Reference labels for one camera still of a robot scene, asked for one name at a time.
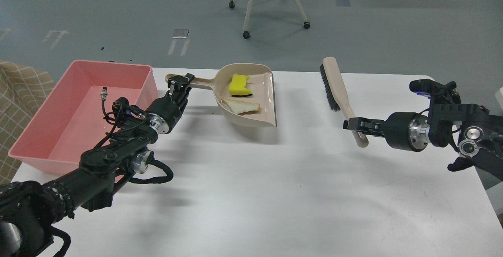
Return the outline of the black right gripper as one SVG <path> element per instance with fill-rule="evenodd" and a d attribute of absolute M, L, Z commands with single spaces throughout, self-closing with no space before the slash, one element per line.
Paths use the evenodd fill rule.
<path fill-rule="evenodd" d="M 427 117 L 415 112 L 395 112 L 388 119 L 351 117 L 343 122 L 343 129 L 357 130 L 366 136 L 385 138 L 395 149 L 420 152 L 429 144 L 425 133 Z"/>

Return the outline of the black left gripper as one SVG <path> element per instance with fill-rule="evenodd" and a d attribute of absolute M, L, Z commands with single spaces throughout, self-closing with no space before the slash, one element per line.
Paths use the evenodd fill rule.
<path fill-rule="evenodd" d="M 195 79 L 193 74 L 168 77 L 168 93 L 155 99 L 146 110 L 149 125 L 158 134 L 168 134 L 181 119 L 187 106 L 190 84 Z"/>

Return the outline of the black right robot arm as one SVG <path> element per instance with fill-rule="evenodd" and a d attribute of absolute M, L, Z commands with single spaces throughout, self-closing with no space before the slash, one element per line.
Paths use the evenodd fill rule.
<path fill-rule="evenodd" d="M 502 117 L 482 105 L 463 104 L 454 81 L 430 79 L 410 82 L 409 90 L 429 99 L 427 115 L 395 112 L 386 120 L 351 117 L 343 128 L 384 138 L 394 149 L 420 152 L 428 145 L 451 146 L 458 157 L 447 166 L 451 172 L 475 166 L 503 178 Z"/>

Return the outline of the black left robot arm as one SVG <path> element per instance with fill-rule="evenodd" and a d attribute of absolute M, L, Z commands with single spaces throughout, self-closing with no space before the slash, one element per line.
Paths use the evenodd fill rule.
<path fill-rule="evenodd" d="M 104 119 L 112 125 L 93 149 L 82 153 L 78 168 L 44 184 L 11 182 L 1 186 L 1 256 L 35 257 L 58 236 L 63 244 L 55 256 L 67 253 L 71 238 L 54 224 L 74 218 L 83 207 L 111 207 L 113 197 L 128 182 L 163 184 L 174 178 L 169 166 L 156 160 L 149 144 L 168 134 L 181 119 L 191 91 L 193 74 L 167 78 L 168 91 L 146 110 L 127 98 L 114 101 Z"/>

